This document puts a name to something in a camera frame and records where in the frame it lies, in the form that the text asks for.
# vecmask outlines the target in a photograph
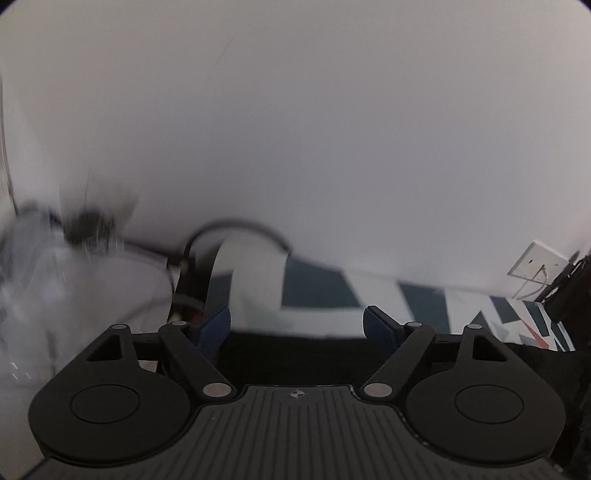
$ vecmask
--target black cable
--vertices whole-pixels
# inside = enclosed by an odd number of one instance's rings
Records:
[[[189,240],[187,240],[187,243],[185,244],[183,258],[189,258],[193,244],[198,238],[205,235],[206,233],[226,228],[239,228],[243,230],[249,230],[255,233],[260,233],[262,236],[266,236],[268,239],[272,240],[272,242],[277,244],[277,246],[280,247],[286,253],[291,252],[290,243],[280,233],[274,231],[273,229],[265,225],[262,225],[261,223],[253,222],[250,220],[229,218],[223,220],[215,220],[211,223],[206,223],[194,234],[192,234],[189,237]]]

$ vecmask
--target black device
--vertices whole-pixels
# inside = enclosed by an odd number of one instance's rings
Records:
[[[227,309],[216,318],[229,320]],[[548,460],[561,399],[479,325],[438,335],[369,307],[365,334],[387,359],[359,391],[239,392],[210,362],[223,341],[216,322],[101,334],[33,399],[29,423],[46,459],[25,478],[563,478]],[[158,360],[158,372],[139,359]]]

